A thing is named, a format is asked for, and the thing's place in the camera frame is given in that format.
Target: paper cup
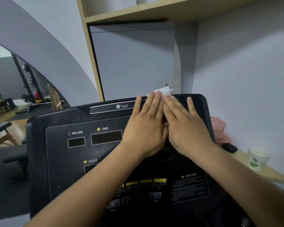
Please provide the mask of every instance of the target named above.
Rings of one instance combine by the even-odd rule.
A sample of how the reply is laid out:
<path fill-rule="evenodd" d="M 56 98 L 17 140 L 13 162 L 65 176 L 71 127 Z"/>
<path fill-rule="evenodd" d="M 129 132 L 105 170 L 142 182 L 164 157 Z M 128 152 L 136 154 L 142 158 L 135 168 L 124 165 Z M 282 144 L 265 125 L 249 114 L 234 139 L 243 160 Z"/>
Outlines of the paper cup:
<path fill-rule="evenodd" d="M 265 166 L 270 156 L 267 150 L 261 146 L 254 146 L 248 150 L 247 165 L 253 170 L 261 170 L 261 167 Z"/>

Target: forearm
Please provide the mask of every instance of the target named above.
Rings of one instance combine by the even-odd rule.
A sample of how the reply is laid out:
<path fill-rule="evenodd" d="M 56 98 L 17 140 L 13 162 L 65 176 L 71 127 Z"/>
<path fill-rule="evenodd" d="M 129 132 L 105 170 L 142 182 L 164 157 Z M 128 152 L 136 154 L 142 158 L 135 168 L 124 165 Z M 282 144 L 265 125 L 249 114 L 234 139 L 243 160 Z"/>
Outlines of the forearm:
<path fill-rule="evenodd" d="M 117 146 L 94 169 L 54 199 L 27 225 L 96 225 L 118 189 L 142 161 L 134 150 Z"/>
<path fill-rule="evenodd" d="M 191 159 L 238 202 L 257 227 L 284 226 L 284 190 L 240 164 L 219 147 L 204 150 L 204 155 L 191 156 Z"/>

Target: hand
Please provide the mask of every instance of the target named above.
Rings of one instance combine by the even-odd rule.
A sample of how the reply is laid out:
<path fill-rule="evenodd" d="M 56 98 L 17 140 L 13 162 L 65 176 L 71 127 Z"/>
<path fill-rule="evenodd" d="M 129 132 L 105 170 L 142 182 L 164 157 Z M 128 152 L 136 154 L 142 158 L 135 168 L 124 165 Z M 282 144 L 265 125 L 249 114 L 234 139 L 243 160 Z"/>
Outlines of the hand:
<path fill-rule="evenodd" d="M 196 161 L 202 153 L 216 146 L 191 97 L 187 98 L 189 112 L 174 96 L 165 96 L 164 99 L 163 109 L 169 124 L 169 141 L 179 153 Z"/>
<path fill-rule="evenodd" d="M 141 96 L 136 99 L 120 145 L 143 158 L 157 153 L 165 144 L 168 128 L 162 123 L 163 99 L 160 91 L 151 92 L 140 111 Z"/>

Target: treadmill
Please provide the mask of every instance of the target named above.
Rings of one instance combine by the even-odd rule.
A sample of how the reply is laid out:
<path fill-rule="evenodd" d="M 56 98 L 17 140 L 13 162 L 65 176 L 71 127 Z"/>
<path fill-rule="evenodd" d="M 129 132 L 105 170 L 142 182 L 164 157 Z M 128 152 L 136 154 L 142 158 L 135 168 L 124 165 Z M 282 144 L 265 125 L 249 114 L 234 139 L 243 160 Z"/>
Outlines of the treadmill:
<path fill-rule="evenodd" d="M 174 96 L 186 109 L 186 98 L 192 97 L 196 111 L 215 141 L 205 97 Z M 135 98 L 118 99 L 28 120 L 31 218 L 120 143 L 134 104 Z M 143 160 L 120 187 L 98 226 L 227 227 L 242 224 L 244 218 L 247 215 L 223 188 L 193 161 L 178 153 L 167 139 L 164 147 Z"/>

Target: treadmill console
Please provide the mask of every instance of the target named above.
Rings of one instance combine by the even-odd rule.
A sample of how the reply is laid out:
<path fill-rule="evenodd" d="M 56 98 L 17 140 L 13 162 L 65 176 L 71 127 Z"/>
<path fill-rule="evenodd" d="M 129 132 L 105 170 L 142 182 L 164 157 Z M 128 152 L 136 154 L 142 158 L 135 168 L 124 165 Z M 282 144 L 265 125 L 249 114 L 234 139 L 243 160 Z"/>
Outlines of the treadmill console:
<path fill-rule="evenodd" d="M 186 108 L 188 96 L 192 97 L 214 141 L 206 99 L 198 94 L 175 95 Z M 94 103 L 28 121 L 31 217 L 97 166 L 120 143 L 134 103 L 134 98 Z M 225 195 L 209 175 L 179 154 L 167 140 L 120 187 L 108 204 L 103 221 L 145 210 L 200 218 Z"/>

